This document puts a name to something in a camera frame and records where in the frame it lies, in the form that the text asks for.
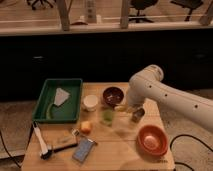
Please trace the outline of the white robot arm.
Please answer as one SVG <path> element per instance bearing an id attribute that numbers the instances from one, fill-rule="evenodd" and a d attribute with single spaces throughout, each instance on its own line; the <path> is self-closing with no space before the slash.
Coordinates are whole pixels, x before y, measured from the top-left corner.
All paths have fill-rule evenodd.
<path id="1" fill-rule="evenodd" d="M 213 133 L 213 100 L 181 91 L 162 83 L 163 70 L 149 65 L 129 80 L 126 103 L 139 107 L 146 98 L 160 102 Z"/>

